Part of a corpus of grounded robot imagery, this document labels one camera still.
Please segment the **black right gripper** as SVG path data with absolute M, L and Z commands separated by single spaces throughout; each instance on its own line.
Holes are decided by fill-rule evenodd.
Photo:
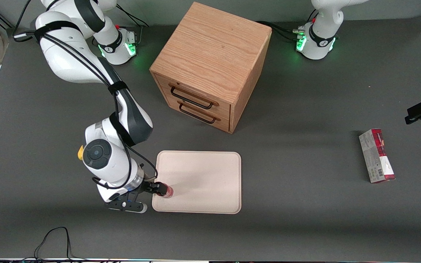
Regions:
M 142 192 L 162 196 L 162 191 L 159 189 L 168 189 L 168 185 L 162 182 L 142 181 Z

